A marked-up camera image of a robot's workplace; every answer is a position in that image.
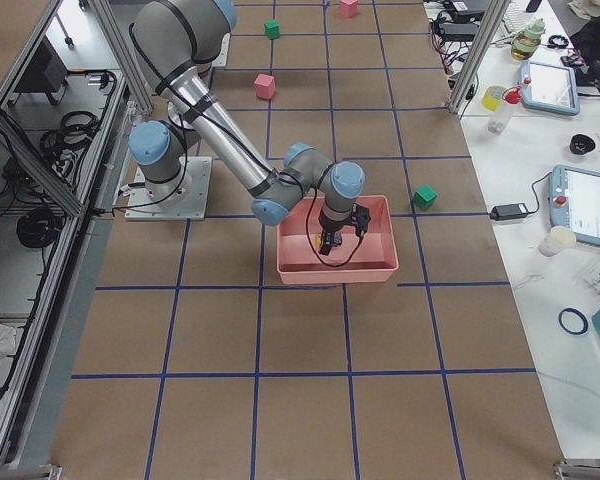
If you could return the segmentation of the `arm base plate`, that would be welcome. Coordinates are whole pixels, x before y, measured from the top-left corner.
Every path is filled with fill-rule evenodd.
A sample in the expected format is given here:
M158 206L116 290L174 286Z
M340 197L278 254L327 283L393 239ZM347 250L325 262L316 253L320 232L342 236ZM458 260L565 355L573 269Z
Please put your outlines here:
M222 38L216 38L205 46L198 54L198 68L207 71L211 68L225 68L228 61L228 51L231 34L226 33Z
M134 181L141 186L130 191L124 213L126 220L202 221L205 218L213 160L181 156L179 161L185 172L161 185L146 181L141 168L136 168Z

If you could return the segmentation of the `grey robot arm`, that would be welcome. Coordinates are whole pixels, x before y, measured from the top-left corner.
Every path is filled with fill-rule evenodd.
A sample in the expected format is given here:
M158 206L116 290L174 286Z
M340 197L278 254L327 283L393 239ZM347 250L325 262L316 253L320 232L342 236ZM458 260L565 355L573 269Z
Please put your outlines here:
M152 123L142 137L157 145L134 154L141 165L158 164L171 141L187 134L201 138L243 184L253 198L253 214L267 226L279 225L309 190L322 193L322 231L314 251L327 256L340 245L344 227L354 227L358 238L368 230L369 211L356 202L365 173L356 163L332 161L302 142L290 148L282 171L265 162L198 75L200 66L219 56L235 25L230 1L151 1L142 7L129 28L135 57L150 88L171 106L170 121L179 131L161 133L162 123Z

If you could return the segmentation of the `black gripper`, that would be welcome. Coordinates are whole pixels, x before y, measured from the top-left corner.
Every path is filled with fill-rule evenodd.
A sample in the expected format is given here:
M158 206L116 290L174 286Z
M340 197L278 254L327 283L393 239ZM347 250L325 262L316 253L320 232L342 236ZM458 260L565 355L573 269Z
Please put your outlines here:
M333 233L340 232L344 226L352 225L352 214L349 213L345 215L341 219L333 219L324 212L320 212L319 214L319 224L322 228L322 233ZM332 245L334 247L339 247L342 245L342 239L340 237L334 238L332 240ZM331 244L329 242L322 243L319 249L320 255L328 255L331 251Z

